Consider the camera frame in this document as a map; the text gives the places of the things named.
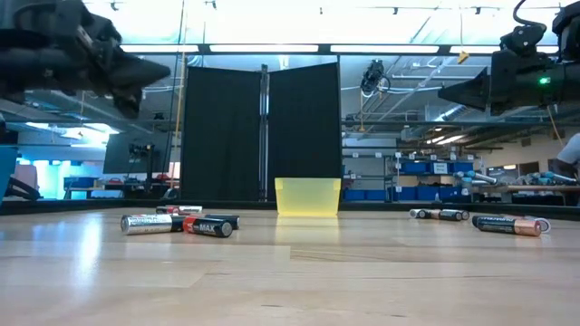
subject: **black partition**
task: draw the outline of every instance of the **black partition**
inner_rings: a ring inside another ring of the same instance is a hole
[[[188,68],[183,199],[258,200],[260,79],[259,72]]]
[[[270,73],[268,200],[276,177],[341,177],[339,65]]]

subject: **aa battery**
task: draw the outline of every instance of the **aa battery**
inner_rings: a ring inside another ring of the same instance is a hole
[[[429,209],[426,210],[427,215],[424,218],[439,219],[443,221],[458,222],[463,219],[463,211],[456,211],[450,209]]]
[[[187,216],[183,220],[183,229],[191,234],[229,237],[232,225],[225,220],[207,217]]]
[[[227,221],[232,225],[232,229],[239,229],[239,216],[231,214],[206,214],[204,217]]]
[[[157,206],[157,208],[155,208],[155,213],[179,215],[179,209],[177,206]]]
[[[183,231],[183,217],[169,214],[123,216],[121,231],[125,235],[181,232]]]
[[[412,209],[409,211],[409,216],[412,218],[428,218],[425,209]]]
[[[155,209],[157,214],[173,214],[173,215],[186,215],[201,213],[202,206],[158,206]]]
[[[523,219],[527,221],[537,221],[540,223],[540,230],[542,233],[548,233],[552,229],[552,224],[550,221],[546,220],[543,217],[535,217],[535,216],[507,216],[503,215],[503,217],[507,218],[515,218],[515,219]]]
[[[538,221],[510,217],[473,216],[471,222],[476,228],[486,232],[529,236],[539,236],[542,233]]]
[[[185,214],[196,214],[201,213],[203,210],[202,206],[179,206],[178,207],[179,213],[182,215]]]

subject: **yellow container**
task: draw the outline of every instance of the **yellow container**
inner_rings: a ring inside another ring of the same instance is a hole
[[[275,196],[280,216],[336,216],[340,178],[277,177]]]

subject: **pipe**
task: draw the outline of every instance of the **pipe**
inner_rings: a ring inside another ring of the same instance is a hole
[[[456,60],[455,57],[449,57],[449,58],[445,58],[445,60],[443,60],[443,62],[440,64],[440,67],[445,67],[445,65],[449,64],[451,61]],[[408,100],[418,89],[425,87],[425,85],[427,84],[427,82],[429,82],[434,76],[435,74],[439,73],[439,69],[435,69],[433,70],[429,76],[427,76],[423,81],[419,82],[417,84],[417,86],[413,89],[413,91],[409,92],[408,94],[406,94],[402,99],[400,99],[397,103],[395,103],[395,105],[393,105],[389,110],[387,110],[386,112],[384,112],[381,117],[378,119],[378,121],[383,120],[384,118],[386,118],[389,113],[393,112],[394,110],[397,110],[397,108],[399,108],[399,106],[401,106],[401,104],[403,104],[406,100]],[[366,130],[366,132],[368,133],[369,131],[371,131],[374,128],[374,126],[371,126],[370,128],[368,128]]]

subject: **fluorescent light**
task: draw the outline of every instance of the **fluorescent light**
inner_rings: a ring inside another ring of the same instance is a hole
[[[427,140],[427,143],[428,144],[431,144],[431,143],[435,144],[435,143],[437,143],[438,141],[440,141],[440,140],[442,140],[444,138],[445,138],[445,136],[437,137],[435,139]]]
[[[451,142],[454,142],[456,140],[462,139],[464,137],[465,137],[465,135],[459,135],[459,136],[449,137],[448,139],[445,139],[445,140],[442,140],[442,141],[438,142],[437,145],[449,144]]]
[[[537,47],[537,51],[543,53],[558,53],[559,50],[557,45],[539,45]]]
[[[36,123],[36,122],[26,122],[26,126],[28,127],[33,127],[33,128],[38,128],[38,129],[44,129],[44,130],[50,130],[50,126],[48,125],[48,123]]]
[[[492,54],[495,51],[499,51],[499,45],[467,45],[467,46],[451,46],[450,53],[461,53],[461,51],[466,53],[475,54]]]
[[[71,144],[73,148],[81,148],[81,149],[106,149],[107,145],[99,144],[99,143],[92,143],[92,144]]]
[[[450,53],[461,53],[461,51],[466,53],[475,54],[492,54],[495,51],[501,50],[498,45],[467,45],[467,46],[451,46]],[[543,53],[557,53],[558,47],[556,45],[539,45],[537,47],[538,52]]]
[[[210,45],[216,53],[315,53],[318,45],[306,44],[223,44]]]
[[[116,135],[119,133],[117,130],[104,123],[85,123],[84,125],[109,135]]]
[[[436,45],[332,45],[333,53],[437,53]]]
[[[124,44],[121,45],[126,53],[195,53],[199,52],[197,45],[180,45],[180,44],[159,44],[159,45],[139,45]]]

